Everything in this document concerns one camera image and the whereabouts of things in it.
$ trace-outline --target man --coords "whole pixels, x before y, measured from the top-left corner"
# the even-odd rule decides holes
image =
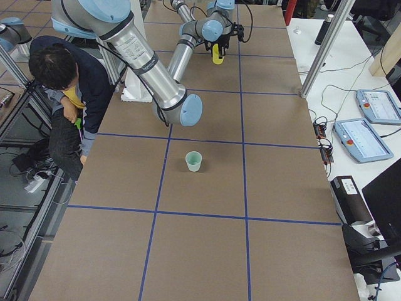
[[[54,36],[31,43],[29,70],[53,103],[49,153],[76,181],[112,97],[107,72],[87,52]],[[74,125],[83,120],[83,137]]]

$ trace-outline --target light green cup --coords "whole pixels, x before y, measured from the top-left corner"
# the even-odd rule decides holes
[[[201,168],[202,155],[199,152],[193,151],[189,152],[185,156],[185,161],[187,163],[188,169],[190,171],[198,171]]]

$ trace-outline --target yellow shirt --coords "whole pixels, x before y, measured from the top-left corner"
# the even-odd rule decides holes
[[[83,108],[85,108],[85,105],[82,103],[82,101],[78,98],[78,96],[76,96],[75,93],[75,86],[71,87],[70,89],[68,89],[67,91],[64,91],[64,95],[67,96],[70,99],[70,102],[76,106],[77,108],[80,108],[81,110]]]

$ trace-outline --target label on robot arm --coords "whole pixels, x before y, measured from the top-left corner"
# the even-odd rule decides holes
[[[128,64],[136,64],[137,59],[146,54],[146,49],[136,36],[131,36],[126,42],[115,45],[118,52]]]
[[[347,194],[358,194],[358,191],[353,185],[351,179],[342,179],[341,182],[343,183],[343,187]]]

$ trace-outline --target light blue joint cap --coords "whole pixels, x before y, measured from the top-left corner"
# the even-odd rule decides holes
[[[215,1],[212,1],[212,2],[207,3],[207,5],[206,5],[206,11],[210,10],[210,8],[214,8],[215,4],[216,4]]]
[[[4,18],[3,20],[0,20],[0,23],[5,24],[5,25],[23,25],[24,24],[21,21],[21,19],[19,19],[17,17]]]
[[[216,6],[232,11],[235,8],[235,0],[217,0]]]
[[[108,23],[119,23],[131,11],[130,0],[78,0],[82,7],[96,19]]]
[[[9,41],[0,38],[0,45],[4,48],[4,50],[6,50],[7,52],[11,51],[14,46],[13,44],[11,44]]]
[[[84,38],[91,40],[96,39],[95,33],[83,31],[81,29],[72,27],[71,25],[61,23],[53,18],[51,18],[51,21],[53,22],[53,28],[60,33],[67,34],[69,36],[76,36],[77,38]]]
[[[202,27],[202,36],[205,40],[214,42],[223,33],[223,25],[216,20],[208,20]]]
[[[202,116],[203,104],[196,94],[190,94],[182,104],[180,121],[184,127],[192,127]]]

